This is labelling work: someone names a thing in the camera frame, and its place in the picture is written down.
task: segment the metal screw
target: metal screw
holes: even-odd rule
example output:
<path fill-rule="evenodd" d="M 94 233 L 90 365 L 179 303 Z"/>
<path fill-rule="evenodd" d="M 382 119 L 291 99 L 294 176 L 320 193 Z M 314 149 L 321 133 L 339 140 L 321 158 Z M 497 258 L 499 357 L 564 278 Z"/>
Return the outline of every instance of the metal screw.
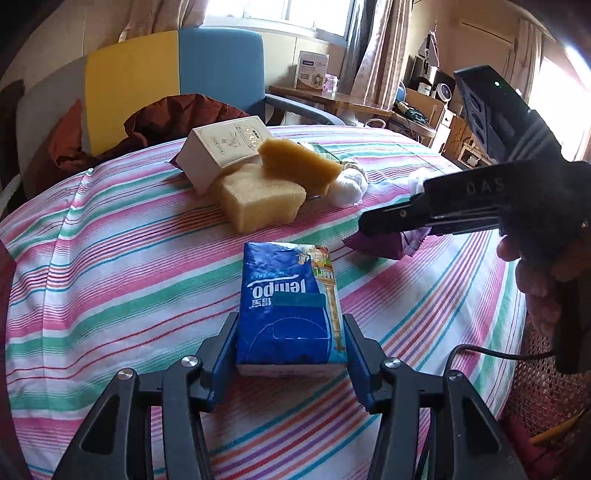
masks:
<path fill-rule="evenodd" d="M 133 376 L 134 371 L 130 368 L 122 368 L 117 372 L 117 378 L 119 378 L 119 380 L 129 380 Z"/>
<path fill-rule="evenodd" d="M 194 355 L 184 356 L 181 360 L 181 365 L 184 367 L 194 367 L 199 363 L 199 359 Z"/>
<path fill-rule="evenodd" d="M 384 360 L 384 365 L 387 368 L 398 368 L 400 365 L 402 365 L 402 362 L 398 360 L 398 358 L 387 358 Z"/>
<path fill-rule="evenodd" d="M 449 372 L 448 378 L 449 380 L 459 380 L 462 377 L 460 372 Z"/>

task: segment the blue tissue pack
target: blue tissue pack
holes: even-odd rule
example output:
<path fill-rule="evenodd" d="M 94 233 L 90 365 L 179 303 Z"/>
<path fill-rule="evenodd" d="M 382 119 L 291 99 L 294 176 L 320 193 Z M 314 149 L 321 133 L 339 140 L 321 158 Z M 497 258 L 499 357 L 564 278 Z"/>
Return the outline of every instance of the blue tissue pack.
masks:
<path fill-rule="evenodd" d="M 347 348 L 329 250 L 244 245 L 236 366 L 243 375 L 325 377 L 346 367 Z"/>

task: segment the yellow sponge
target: yellow sponge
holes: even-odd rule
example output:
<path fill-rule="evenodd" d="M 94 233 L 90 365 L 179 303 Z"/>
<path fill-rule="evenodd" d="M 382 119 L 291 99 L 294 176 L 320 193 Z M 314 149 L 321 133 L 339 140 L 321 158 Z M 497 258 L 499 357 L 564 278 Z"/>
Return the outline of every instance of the yellow sponge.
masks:
<path fill-rule="evenodd" d="M 287 139 L 268 138 L 258 152 L 267 171 L 303 186 L 309 196 L 325 196 L 343 169 L 339 163 Z"/>
<path fill-rule="evenodd" d="M 212 193 L 237 233 L 288 225 L 306 199 L 297 183 L 274 178 L 260 164 L 245 164 L 218 178 Z"/>

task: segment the striped bedsheet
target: striped bedsheet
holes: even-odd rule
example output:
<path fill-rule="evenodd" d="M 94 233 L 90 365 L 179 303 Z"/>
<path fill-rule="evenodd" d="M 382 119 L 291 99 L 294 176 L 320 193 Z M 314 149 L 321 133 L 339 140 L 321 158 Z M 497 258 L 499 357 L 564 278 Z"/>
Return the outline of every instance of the striped bedsheet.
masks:
<path fill-rule="evenodd" d="M 168 161 L 175 141 L 107 162 L 54 186 L 0 223 L 17 260 L 7 323 L 7 383 L 15 427 L 35 478 L 50 478 L 115 372 L 164 369 L 194 353 L 238 308 L 242 245 L 327 245 L 342 310 L 366 336 L 416 369 L 441 373 L 458 343 L 516 352 L 525 302 L 514 264 L 495 255 L 498 232 L 428 237 L 413 258 L 367 257 L 342 244 L 361 211 L 407 192 L 418 168 L 456 167 L 386 130 L 297 126 L 278 137 L 323 144 L 369 175 L 363 204 L 305 202 L 295 222 L 235 235 Z M 498 414 L 513 365 L 474 354 L 457 367 Z M 364 478 L 378 429 L 345 373 L 329 380 L 236 378 L 203 416 L 218 479 Z M 421 421 L 421 438 L 427 419 Z M 161 411 L 152 412 L 154 469 L 163 478 Z"/>

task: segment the human hand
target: human hand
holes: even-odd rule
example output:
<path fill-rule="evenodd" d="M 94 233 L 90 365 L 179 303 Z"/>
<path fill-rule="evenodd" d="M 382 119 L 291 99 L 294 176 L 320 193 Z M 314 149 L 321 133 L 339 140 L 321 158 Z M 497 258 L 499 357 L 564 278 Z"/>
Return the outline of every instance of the human hand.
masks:
<path fill-rule="evenodd" d="M 496 247 L 500 259 L 517 260 L 519 245 L 516 239 L 506 236 Z M 515 269 L 517 288 L 525 293 L 525 304 L 534 327 L 548 338 L 560 320 L 561 308 L 556 295 L 556 281 L 566 282 L 591 268 L 591 234 L 585 231 L 557 258 L 549 273 L 544 273 L 526 260 L 520 260 Z"/>

